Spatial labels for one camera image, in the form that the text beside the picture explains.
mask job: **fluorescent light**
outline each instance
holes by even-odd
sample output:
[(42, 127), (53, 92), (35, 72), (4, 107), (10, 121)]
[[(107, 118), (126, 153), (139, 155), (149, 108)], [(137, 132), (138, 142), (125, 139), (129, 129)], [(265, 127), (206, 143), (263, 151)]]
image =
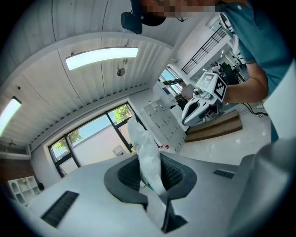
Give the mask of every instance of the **fluorescent light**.
[(115, 58), (136, 57), (139, 49), (135, 47), (114, 47), (82, 52), (66, 58), (69, 70), (84, 65)]
[(20, 108), (21, 104), (22, 103), (13, 96), (8, 105), (5, 107), (4, 111), (0, 115), (0, 136), (15, 112)]

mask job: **white robot body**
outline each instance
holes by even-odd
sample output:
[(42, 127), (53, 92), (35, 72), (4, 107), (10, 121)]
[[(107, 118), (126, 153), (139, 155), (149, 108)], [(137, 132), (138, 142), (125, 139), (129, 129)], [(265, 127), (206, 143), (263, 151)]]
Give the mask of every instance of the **white robot body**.
[(182, 123), (186, 126), (219, 117), (227, 86), (218, 74), (205, 72), (195, 87), (193, 98), (182, 113)]

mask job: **wooden board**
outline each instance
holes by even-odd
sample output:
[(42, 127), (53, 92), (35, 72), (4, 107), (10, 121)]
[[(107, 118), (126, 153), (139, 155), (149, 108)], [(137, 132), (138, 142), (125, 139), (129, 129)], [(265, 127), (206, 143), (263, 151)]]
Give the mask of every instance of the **wooden board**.
[(230, 113), (222, 115), (218, 119), (215, 119), (215, 120), (212, 120), (210, 122), (207, 122), (207, 123), (204, 123), (204, 124), (189, 128), (188, 131), (187, 131), (187, 134), (189, 135), (191, 133), (195, 133), (197, 131), (207, 129), (209, 127), (217, 127), (217, 126), (219, 126), (221, 124), (225, 124), (225, 123), (228, 123), (228, 122), (236, 120), (236, 119), (239, 119), (239, 113), (236, 110), (234, 110), (234, 111), (232, 111)]
[(208, 127), (207, 129), (191, 133), (187, 136), (185, 142), (201, 141), (213, 137), (223, 136), (239, 130), (242, 130), (242, 123), (239, 118), (236, 118), (235, 120), (229, 121), (225, 124), (220, 123), (219, 126)]

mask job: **black slot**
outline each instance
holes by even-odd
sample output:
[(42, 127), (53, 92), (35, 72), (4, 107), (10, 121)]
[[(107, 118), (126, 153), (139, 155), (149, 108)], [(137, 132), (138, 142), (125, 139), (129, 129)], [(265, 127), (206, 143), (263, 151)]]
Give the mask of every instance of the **black slot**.
[(228, 172), (228, 171), (224, 171), (224, 170), (220, 170), (220, 169), (217, 169), (214, 172), (214, 174), (219, 175), (219, 176), (222, 176), (222, 177), (225, 177), (225, 178), (228, 178), (228, 179), (232, 179), (233, 176), (234, 176), (234, 173)]
[(70, 209), (78, 193), (66, 191), (41, 217), (46, 223), (53, 227), (57, 227), (60, 221), (63, 219), (67, 211)]

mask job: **white cabinet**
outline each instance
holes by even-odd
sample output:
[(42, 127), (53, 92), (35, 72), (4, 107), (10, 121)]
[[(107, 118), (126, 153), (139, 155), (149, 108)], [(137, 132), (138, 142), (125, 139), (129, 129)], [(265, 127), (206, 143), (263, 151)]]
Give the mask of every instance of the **white cabinet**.
[(182, 149), (187, 135), (161, 99), (145, 106), (142, 116), (160, 145), (168, 144), (176, 152)]
[(24, 205), (28, 205), (40, 193), (34, 176), (9, 180), (8, 186), (15, 200)]

